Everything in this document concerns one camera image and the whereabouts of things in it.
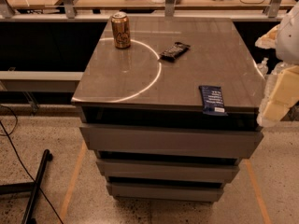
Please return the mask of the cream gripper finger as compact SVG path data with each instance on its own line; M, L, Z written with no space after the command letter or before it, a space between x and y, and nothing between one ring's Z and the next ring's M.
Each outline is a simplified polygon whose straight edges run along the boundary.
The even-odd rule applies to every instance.
M255 42L255 46L261 49L274 49L276 47L276 39L278 26L274 26L266 34L262 35Z
M299 102L299 66L278 64L266 80L257 122L272 127Z

